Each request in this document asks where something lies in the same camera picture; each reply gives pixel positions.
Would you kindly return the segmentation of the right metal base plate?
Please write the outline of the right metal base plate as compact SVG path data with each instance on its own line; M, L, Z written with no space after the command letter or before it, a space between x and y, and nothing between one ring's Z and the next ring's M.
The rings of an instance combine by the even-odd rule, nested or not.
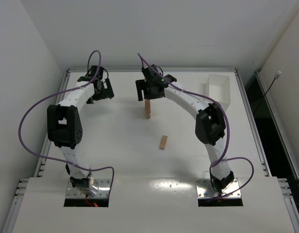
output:
M241 191L239 187L238 179L234 179L232 183L222 189L221 196L228 199L240 199ZM212 188L210 179L197 179L196 188L198 199L206 200L219 196L219 193Z

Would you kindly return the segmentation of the white plastic box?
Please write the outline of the white plastic box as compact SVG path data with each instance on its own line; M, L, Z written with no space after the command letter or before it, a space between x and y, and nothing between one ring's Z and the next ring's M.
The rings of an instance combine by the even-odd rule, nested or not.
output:
M231 104L230 77L210 74L205 85L205 94L227 111Z

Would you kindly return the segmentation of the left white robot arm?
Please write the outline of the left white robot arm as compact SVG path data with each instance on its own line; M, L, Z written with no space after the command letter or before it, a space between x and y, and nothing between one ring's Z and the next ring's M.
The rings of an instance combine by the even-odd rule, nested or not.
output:
M48 139L63 154L72 187L83 192L93 191L94 179L80 149L83 138L80 111L86 104L114 97L110 79L103 78L105 71L103 67L91 66L62 101L47 108Z

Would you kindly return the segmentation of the metal base plate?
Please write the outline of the metal base plate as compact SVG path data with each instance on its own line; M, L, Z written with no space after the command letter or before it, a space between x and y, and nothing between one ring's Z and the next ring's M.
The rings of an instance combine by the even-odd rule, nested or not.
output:
M228 199L240 199L241 191L239 187L238 179L234 179L232 183L222 189L221 196ZM210 179L197 179L196 188L198 199L206 200L219 196L219 193L212 188Z
M84 199L88 195L91 199L106 199L109 197L111 186L110 179L94 179L91 189L77 189L68 182L66 189L66 199Z

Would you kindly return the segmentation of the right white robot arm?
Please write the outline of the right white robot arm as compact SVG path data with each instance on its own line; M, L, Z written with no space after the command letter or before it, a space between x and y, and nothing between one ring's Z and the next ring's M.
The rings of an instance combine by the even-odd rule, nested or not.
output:
M141 72L144 78L135 82L139 101L167 98L195 120L195 135L205 145L209 156L212 187L221 193L234 180L226 159L230 127L221 105L185 90L172 75L162 76L155 65L142 67Z

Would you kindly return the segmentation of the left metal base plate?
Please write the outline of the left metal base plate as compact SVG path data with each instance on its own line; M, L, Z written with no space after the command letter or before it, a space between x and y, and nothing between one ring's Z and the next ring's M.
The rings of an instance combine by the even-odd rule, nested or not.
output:
M109 197L111 186L110 179L94 179L91 189L77 189L68 182L66 189L66 199L84 199L88 195L91 199L106 199Z

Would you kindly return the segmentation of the wood block four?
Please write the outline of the wood block four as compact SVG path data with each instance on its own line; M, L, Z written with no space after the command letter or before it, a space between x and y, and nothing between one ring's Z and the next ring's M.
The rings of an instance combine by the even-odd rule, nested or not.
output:
M166 143L167 143L167 139L168 139L168 137L166 135L162 136L161 142L160 142L160 145L159 145L159 149L161 149L161 150L165 149Z

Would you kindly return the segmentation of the wood block three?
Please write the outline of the wood block three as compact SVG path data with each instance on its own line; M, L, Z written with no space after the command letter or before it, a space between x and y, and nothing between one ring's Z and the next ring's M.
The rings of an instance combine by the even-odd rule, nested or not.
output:
M145 99L145 108L150 109L150 100Z

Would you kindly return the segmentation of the white front cover panel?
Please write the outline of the white front cover panel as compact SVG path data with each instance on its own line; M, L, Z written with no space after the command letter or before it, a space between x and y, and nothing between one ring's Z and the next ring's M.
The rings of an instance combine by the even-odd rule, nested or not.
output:
M16 233L292 233L275 178L254 178L240 207L200 207L194 180L116 178L108 207L65 207L66 182L29 180Z

